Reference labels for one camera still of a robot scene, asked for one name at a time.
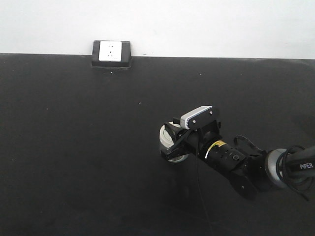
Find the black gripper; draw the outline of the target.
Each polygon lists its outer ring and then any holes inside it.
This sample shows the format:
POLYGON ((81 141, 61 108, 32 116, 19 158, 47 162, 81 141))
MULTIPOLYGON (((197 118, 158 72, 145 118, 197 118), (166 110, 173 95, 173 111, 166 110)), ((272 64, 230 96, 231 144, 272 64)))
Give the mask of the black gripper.
POLYGON ((221 139, 219 118, 196 130, 184 129, 179 124, 180 119, 173 118, 173 122, 163 125, 163 141, 172 145, 161 145, 161 156, 166 161, 184 161, 189 154, 197 156, 204 147, 221 139))

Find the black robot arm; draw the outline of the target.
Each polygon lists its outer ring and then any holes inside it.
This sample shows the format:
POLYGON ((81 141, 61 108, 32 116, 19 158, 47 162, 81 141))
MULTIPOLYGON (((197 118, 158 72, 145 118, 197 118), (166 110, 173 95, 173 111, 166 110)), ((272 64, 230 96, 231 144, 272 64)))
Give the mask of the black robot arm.
POLYGON ((185 129, 177 122, 167 122, 160 128, 160 153, 166 161, 182 162, 192 154, 248 200, 254 200, 257 193, 277 189, 290 189, 309 200, 306 192, 315 181, 314 147, 293 145, 266 151, 241 135, 231 146, 222 139, 217 120, 198 129, 185 129))

